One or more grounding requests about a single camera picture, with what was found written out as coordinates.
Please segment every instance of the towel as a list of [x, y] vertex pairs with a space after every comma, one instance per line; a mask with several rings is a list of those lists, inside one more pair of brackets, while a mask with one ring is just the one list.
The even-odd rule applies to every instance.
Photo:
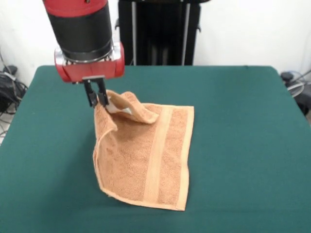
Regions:
[[184, 211], [194, 107], [140, 103], [108, 90], [95, 107], [93, 162], [100, 189], [120, 201]]

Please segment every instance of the black cylindrical motor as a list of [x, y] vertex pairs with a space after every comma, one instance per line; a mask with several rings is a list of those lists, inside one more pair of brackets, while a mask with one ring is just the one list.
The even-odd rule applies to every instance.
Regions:
[[113, 48], [107, 0], [45, 0], [63, 55], [73, 62], [94, 62]]

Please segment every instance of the white wall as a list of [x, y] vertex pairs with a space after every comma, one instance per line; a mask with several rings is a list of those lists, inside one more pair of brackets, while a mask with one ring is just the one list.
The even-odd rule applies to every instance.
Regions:
[[[118, 1], [110, 0], [111, 20]], [[202, 5], [195, 65], [271, 65], [278, 71], [311, 67], [310, 0], [212, 0]], [[41, 0], [2, 0], [0, 46], [26, 84], [40, 65], [53, 65], [57, 43]]]

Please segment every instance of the green table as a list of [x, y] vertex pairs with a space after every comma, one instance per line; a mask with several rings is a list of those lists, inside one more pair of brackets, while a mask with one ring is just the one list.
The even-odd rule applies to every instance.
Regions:
[[127, 67], [106, 85], [194, 105], [186, 211], [102, 193], [84, 87], [40, 67], [0, 148], [1, 233], [311, 231], [311, 130], [273, 68]]

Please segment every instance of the black cable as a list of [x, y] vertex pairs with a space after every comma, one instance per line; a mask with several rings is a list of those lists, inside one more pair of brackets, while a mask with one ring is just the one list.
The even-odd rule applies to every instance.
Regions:
[[5, 124], [11, 124], [9, 121], [6, 121], [6, 120], [2, 120], [0, 119], [1, 122], [5, 123]]
[[4, 136], [2, 136], [3, 134], [6, 134], [8, 131], [6, 130], [6, 131], [3, 131], [2, 133], [0, 133], [0, 137], [4, 137]]
[[12, 74], [0, 71], [0, 116], [14, 115], [27, 90], [28, 87]]
[[5, 131], [4, 127], [0, 124], [0, 128], [2, 129], [2, 132]]
[[2, 61], [3, 66], [4, 66], [5, 68], [7, 68], [7, 70], [9, 71], [10, 74], [12, 74], [10, 68], [9, 68], [9, 67], [5, 64], [5, 62], [4, 62], [4, 59], [3, 59], [2, 53], [1, 53], [1, 48], [0, 48], [0, 59], [1, 59], [1, 61]]
[[308, 70], [306, 73], [300, 75], [298, 78], [295, 78], [295, 79], [291, 80], [291, 81], [289, 82], [289, 84], [293, 84], [294, 82], [298, 81], [299, 79], [302, 79], [302, 78], [306, 77], [306, 76], [307, 76], [308, 74], [310, 74], [310, 73], [311, 73], [311, 69]]

